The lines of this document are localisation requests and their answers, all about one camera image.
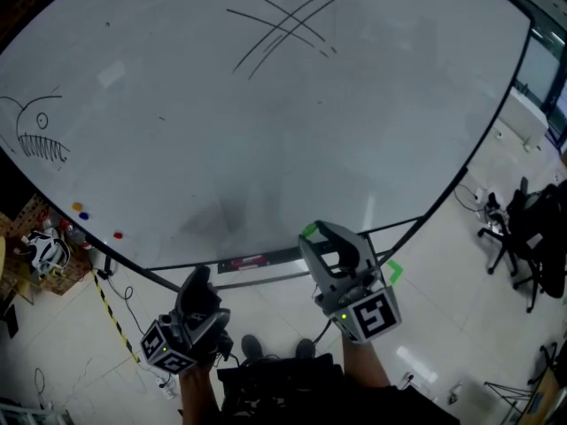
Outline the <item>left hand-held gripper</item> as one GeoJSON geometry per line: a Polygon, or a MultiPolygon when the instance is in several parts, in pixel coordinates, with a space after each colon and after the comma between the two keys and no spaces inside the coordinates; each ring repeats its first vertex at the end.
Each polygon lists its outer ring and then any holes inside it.
{"type": "Polygon", "coordinates": [[[179,375],[229,358],[230,310],[219,309],[221,300],[210,275],[209,267],[196,267],[178,291],[176,310],[160,315],[146,331],[141,348],[149,365],[179,375]]]}

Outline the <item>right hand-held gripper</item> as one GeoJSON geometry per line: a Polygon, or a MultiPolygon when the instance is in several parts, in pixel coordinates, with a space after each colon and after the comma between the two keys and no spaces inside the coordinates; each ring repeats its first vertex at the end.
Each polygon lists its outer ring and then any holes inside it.
{"type": "Polygon", "coordinates": [[[331,270],[316,246],[299,236],[299,250],[320,293],[315,303],[323,314],[354,344],[365,344],[402,323],[393,288],[384,282],[368,241],[348,228],[317,221],[317,229],[338,254],[343,274],[331,270]]]}

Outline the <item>person's right forearm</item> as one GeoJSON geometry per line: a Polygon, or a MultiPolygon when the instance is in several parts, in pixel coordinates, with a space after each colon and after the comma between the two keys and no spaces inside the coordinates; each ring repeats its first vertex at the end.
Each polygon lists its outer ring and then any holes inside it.
{"type": "Polygon", "coordinates": [[[371,342],[355,344],[342,339],[345,374],[364,388],[386,388],[391,385],[371,342]]]}

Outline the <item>person's left forearm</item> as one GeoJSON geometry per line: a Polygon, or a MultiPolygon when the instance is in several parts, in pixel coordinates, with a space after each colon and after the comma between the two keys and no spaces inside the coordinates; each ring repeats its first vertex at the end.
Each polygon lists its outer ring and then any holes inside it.
{"type": "Polygon", "coordinates": [[[214,395],[212,364],[198,365],[179,376],[183,425],[218,425],[221,413],[214,395]]]}

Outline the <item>black metal whiteboard stand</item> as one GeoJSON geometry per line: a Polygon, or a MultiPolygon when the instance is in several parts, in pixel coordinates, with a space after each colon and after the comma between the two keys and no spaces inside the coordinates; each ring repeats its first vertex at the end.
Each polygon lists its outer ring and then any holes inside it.
{"type": "MultiPolygon", "coordinates": [[[[433,207],[423,216],[416,218],[415,220],[407,220],[404,223],[412,222],[413,225],[409,228],[409,230],[400,238],[400,240],[389,250],[387,251],[380,251],[375,252],[377,257],[377,264],[381,267],[382,265],[386,264],[389,259],[424,225],[424,223],[438,210],[441,204],[448,198],[450,193],[454,190],[454,188],[458,185],[458,183],[464,178],[465,174],[468,173],[468,167],[464,166],[459,173],[456,175],[456,178],[452,180],[448,187],[448,191],[444,192],[441,197],[434,203],[433,207]]],[[[114,271],[110,269],[111,262],[113,260],[109,255],[105,256],[105,268],[104,269],[97,269],[92,272],[92,274],[97,274],[101,279],[110,281],[110,278],[114,275],[114,271]]],[[[157,274],[149,270],[144,270],[142,273],[139,273],[143,278],[149,280],[150,282],[154,282],[157,285],[171,290],[173,292],[178,292],[180,290],[180,286],[167,281],[166,279],[160,277],[157,274]]],[[[263,284],[270,284],[274,282],[283,282],[291,279],[301,278],[305,276],[309,276],[310,273],[308,271],[298,272],[294,274],[285,274],[280,276],[272,276],[265,279],[249,281],[249,282],[240,282],[240,283],[231,283],[231,284],[223,284],[218,285],[218,290],[233,290],[239,288],[245,288],[250,286],[257,286],[263,284]]]]}

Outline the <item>person's left grey shoe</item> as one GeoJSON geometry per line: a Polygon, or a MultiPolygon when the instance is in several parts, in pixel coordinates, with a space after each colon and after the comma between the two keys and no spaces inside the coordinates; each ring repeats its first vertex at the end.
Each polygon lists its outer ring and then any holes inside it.
{"type": "Polygon", "coordinates": [[[263,350],[258,338],[254,335],[245,335],[241,340],[241,349],[245,356],[245,364],[252,364],[253,362],[263,358],[263,350]]]}

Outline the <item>person's dark clothing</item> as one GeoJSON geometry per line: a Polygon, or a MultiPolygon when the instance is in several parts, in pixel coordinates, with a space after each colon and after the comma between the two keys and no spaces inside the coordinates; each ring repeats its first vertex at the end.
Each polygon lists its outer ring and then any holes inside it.
{"type": "Polygon", "coordinates": [[[416,389],[361,387],[330,355],[218,371],[222,425],[461,425],[416,389]]]}

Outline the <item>pile of clear plastic bottles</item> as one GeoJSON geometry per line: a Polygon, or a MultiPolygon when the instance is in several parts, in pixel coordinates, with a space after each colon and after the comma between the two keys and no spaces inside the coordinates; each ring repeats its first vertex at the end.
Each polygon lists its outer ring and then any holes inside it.
{"type": "Polygon", "coordinates": [[[87,241],[85,234],[70,220],[62,217],[58,212],[47,208],[42,217],[43,228],[55,228],[65,238],[67,245],[72,250],[90,251],[93,246],[87,241]]]}

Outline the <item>white flat floor socket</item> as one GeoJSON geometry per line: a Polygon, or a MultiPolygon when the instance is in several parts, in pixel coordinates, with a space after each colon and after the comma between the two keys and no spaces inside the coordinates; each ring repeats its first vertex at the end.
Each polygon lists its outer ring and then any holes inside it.
{"type": "Polygon", "coordinates": [[[416,389],[430,389],[438,379],[439,376],[435,372],[426,371],[425,375],[422,375],[415,371],[408,371],[402,376],[398,387],[406,389],[413,386],[416,389]]]}

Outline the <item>white black helmet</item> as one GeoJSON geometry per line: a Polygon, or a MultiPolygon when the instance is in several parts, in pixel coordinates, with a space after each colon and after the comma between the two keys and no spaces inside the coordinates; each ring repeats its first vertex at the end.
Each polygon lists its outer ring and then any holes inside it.
{"type": "Polygon", "coordinates": [[[31,256],[30,264],[39,276],[45,276],[53,269],[62,272],[71,258],[64,237],[57,228],[34,230],[22,241],[31,256]]]}

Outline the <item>large white whiteboard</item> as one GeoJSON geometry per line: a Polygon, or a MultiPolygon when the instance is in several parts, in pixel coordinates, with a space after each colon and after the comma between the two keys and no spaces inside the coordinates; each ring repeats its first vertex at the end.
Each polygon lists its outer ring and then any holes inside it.
{"type": "Polygon", "coordinates": [[[144,268],[375,230],[448,191],[532,24],[510,0],[55,0],[0,52],[0,148],[144,268]]]}

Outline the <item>black office chair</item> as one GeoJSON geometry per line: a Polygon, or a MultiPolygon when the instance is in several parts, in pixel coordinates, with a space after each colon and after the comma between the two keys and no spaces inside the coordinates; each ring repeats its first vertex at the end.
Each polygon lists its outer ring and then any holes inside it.
{"type": "Polygon", "coordinates": [[[506,209],[497,206],[494,193],[489,195],[489,200],[485,206],[485,216],[489,223],[496,223],[501,231],[496,232],[489,226],[482,227],[478,232],[479,238],[490,236],[493,240],[501,243],[500,251],[495,261],[486,269],[489,275],[494,273],[495,268],[502,261],[505,254],[509,255],[512,270],[510,275],[516,276],[519,272],[518,259],[523,259],[530,268],[534,267],[533,250],[528,245],[529,237],[524,232],[524,206],[528,201],[528,180],[523,177],[520,186],[515,190],[512,200],[506,209]]]}
{"type": "Polygon", "coordinates": [[[567,180],[527,196],[517,218],[518,234],[528,249],[532,275],[514,286],[532,282],[531,313],[537,293],[561,298],[567,281],[567,180]]]}

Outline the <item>black tripod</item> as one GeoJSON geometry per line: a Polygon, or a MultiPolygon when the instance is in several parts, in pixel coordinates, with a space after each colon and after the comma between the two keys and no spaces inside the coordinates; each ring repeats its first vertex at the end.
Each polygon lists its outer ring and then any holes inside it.
{"type": "Polygon", "coordinates": [[[537,411],[543,404],[544,394],[540,392],[541,382],[529,384],[528,389],[494,382],[484,382],[484,385],[519,413],[537,411]]]}

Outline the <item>white counter block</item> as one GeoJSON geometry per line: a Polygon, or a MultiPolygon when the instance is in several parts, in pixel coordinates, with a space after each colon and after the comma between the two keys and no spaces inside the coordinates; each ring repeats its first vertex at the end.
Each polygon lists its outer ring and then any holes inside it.
{"type": "Polygon", "coordinates": [[[523,141],[527,150],[535,149],[548,131],[545,114],[516,88],[510,90],[500,119],[523,141]]]}

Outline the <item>black wall screen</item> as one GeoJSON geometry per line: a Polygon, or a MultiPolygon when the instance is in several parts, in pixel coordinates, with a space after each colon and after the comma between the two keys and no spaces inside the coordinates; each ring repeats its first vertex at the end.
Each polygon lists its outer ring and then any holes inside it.
{"type": "Polygon", "coordinates": [[[37,188],[0,148],[0,213],[14,221],[37,188]]]}

